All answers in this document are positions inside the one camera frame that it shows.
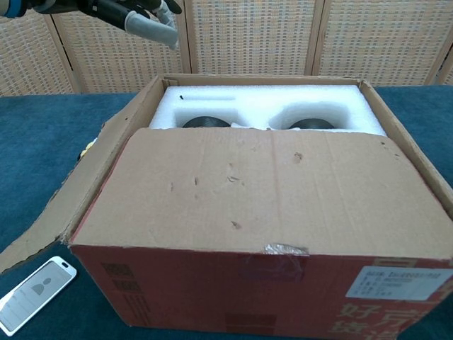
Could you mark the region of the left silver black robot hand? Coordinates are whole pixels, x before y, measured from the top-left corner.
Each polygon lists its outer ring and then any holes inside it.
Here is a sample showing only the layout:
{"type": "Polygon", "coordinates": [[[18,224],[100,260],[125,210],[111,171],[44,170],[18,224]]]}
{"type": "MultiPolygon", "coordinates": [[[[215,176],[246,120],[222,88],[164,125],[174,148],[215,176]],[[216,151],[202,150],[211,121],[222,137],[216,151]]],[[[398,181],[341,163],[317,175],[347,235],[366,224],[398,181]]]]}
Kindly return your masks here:
{"type": "Polygon", "coordinates": [[[79,11],[131,35],[178,48],[178,31],[173,17],[182,13],[175,1],[162,0],[68,0],[22,1],[19,14],[32,9],[41,14],[79,11]]]}

